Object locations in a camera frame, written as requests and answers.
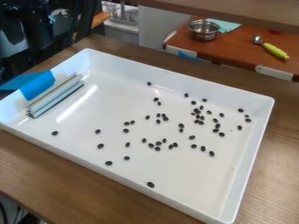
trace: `spoon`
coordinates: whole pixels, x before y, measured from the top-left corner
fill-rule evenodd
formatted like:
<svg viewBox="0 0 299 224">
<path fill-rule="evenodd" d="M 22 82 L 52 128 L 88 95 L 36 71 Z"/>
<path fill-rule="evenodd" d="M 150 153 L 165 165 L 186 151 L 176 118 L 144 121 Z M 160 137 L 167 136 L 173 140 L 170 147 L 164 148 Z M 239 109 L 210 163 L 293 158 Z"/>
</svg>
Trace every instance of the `spoon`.
<svg viewBox="0 0 299 224">
<path fill-rule="evenodd" d="M 270 45 L 269 43 L 264 43 L 261 36 L 253 35 L 253 36 L 251 36 L 251 41 L 253 41 L 257 45 L 262 45 L 270 53 L 272 53 L 274 56 L 276 56 L 277 58 L 279 58 L 281 60 L 288 60 L 289 59 L 288 54 L 285 53 L 284 51 L 282 51 L 281 49 L 277 48 L 274 45 Z"/>
</svg>

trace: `coffee bean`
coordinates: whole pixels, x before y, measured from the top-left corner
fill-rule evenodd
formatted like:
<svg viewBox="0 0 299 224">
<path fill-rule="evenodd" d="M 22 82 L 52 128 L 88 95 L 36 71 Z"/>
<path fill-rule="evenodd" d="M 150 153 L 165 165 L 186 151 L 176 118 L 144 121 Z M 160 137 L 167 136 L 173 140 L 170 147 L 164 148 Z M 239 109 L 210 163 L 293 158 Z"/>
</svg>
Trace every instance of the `coffee bean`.
<svg viewBox="0 0 299 224">
<path fill-rule="evenodd" d="M 111 161 L 107 161 L 107 162 L 105 162 L 105 165 L 112 165 L 112 162 Z"/>
<path fill-rule="evenodd" d="M 57 130 L 55 130 L 55 131 L 52 132 L 53 136 L 57 136 L 58 134 L 59 134 L 59 132 Z"/>
<path fill-rule="evenodd" d="M 98 149 L 100 150 L 100 149 L 102 149 L 102 148 L 104 148 L 104 144 L 103 144 L 103 143 L 99 143 L 99 144 L 98 144 Z"/>
<path fill-rule="evenodd" d="M 150 188 L 154 188 L 155 187 L 155 185 L 153 183 L 151 183 L 151 182 L 148 182 L 146 185 L 149 186 Z"/>
</svg>

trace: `stainless steel bowl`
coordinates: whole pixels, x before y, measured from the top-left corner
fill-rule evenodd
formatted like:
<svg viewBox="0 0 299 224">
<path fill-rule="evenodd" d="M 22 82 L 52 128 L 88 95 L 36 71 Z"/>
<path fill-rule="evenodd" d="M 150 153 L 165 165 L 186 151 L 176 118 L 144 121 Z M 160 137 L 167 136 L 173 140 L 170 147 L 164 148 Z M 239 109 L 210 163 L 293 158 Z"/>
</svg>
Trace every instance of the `stainless steel bowl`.
<svg viewBox="0 0 299 224">
<path fill-rule="evenodd" d="M 199 41 L 211 41 L 216 38 L 219 26 L 204 19 L 192 21 L 188 25 L 189 36 Z"/>
</svg>

